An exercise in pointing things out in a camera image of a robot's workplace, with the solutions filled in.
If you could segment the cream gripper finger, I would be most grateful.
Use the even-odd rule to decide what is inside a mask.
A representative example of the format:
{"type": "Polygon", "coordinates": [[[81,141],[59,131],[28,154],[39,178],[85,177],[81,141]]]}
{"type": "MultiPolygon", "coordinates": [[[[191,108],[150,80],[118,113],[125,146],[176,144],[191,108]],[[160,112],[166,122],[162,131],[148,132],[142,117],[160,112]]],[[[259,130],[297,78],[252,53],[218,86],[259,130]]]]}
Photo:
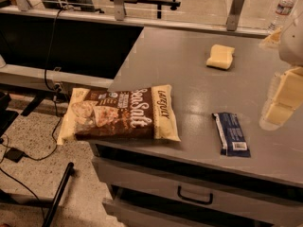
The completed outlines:
{"type": "Polygon", "coordinates": [[[281,28],[277,28],[275,31],[271,32],[266,38],[264,38],[260,44],[260,48],[272,48],[277,49],[280,42],[281,28]]]}
{"type": "Polygon", "coordinates": [[[280,76],[280,82],[264,119],[270,124],[282,126],[302,104],[303,68],[298,66],[280,76]]]}

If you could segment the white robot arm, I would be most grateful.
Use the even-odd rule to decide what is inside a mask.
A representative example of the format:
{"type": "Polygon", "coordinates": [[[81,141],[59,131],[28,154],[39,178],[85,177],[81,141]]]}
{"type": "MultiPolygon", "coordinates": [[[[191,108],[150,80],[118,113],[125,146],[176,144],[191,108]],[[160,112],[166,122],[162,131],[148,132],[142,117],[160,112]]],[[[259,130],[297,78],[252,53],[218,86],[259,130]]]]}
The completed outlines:
{"type": "Polygon", "coordinates": [[[259,125],[275,131],[293,115],[303,103],[303,7],[298,5],[287,18],[282,29],[263,40],[263,44],[278,41],[278,54],[291,65],[284,73],[276,73],[268,89],[259,125]]]}

